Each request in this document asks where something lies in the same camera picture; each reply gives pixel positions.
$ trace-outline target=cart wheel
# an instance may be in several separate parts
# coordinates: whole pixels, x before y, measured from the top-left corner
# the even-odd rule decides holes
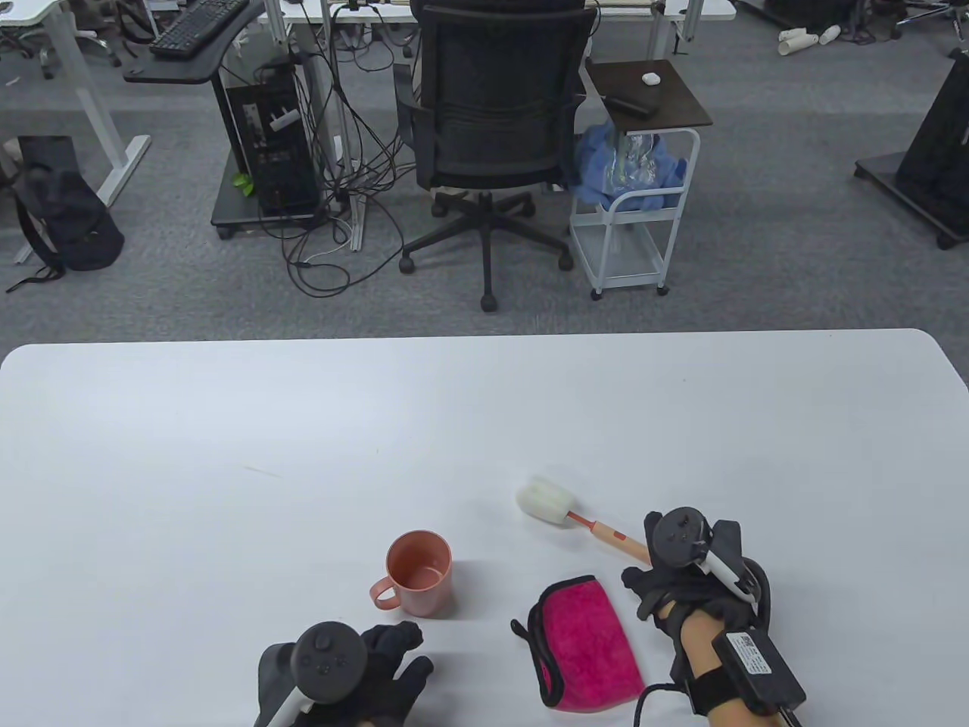
[[[949,237],[945,233],[939,233],[935,236],[935,244],[938,245],[940,250],[952,250],[959,241],[953,237]]]

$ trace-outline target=black glove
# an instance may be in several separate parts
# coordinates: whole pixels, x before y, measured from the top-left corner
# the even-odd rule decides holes
[[[295,727],[357,727],[372,722],[376,727],[400,727],[427,684],[434,665],[418,656],[397,679],[393,678],[404,654],[423,643],[414,621],[395,626],[374,626],[360,636],[367,647],[366,671],[350,696],[334,705],[315,705],[301,715]]]
[[[636,615],[643,621],[653,616],[656,628],[672,639],[676,658],[670,669],[670,677],[682,686],[693,678],[690,662],[679,637],[683,621],[690,614],[697,609],[706,611],[714,618],[724,621],[729,629],[745,628],[754,623],[756,617],[750,605],[730,593],[715,576],[705,575],[694,565],[673,568],[654,556],[653,530],[662,517],[660,513],[652,512],[642,523],[646,532],[646,547],[649,548],[649,557],[653,564],[652,570],[626,568],[622,572],[622,584],[636,593],[642,601]],[[673,601],[675,605],[669,615],[658,618],[657,614]]]

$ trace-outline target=blue plastic bag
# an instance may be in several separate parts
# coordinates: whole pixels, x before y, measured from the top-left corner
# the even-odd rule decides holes
[[[625,194],[642,189],[678,187],[686,175],[686,160],[676,159],[659,134],[620,135],[611,121],[586,129],[576,146],[581,183],[572,192],[580,200],[606,209]],[[673,207],[679,195],[626,200],[621,212]]]

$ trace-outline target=wrist strap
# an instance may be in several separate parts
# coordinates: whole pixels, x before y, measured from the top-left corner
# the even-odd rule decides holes
[[[686,693],[693,705],[693,714],[704,717],[725,702],[740,699],[736,685],[722,666],[695,679],[687,680]]]

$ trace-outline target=pink cloth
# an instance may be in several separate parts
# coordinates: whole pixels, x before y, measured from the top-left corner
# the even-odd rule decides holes
[[[601,711],[640,696],[640,669],[602,585],[592,576],[551,585],[528,615],[542,700],[562,711]]]

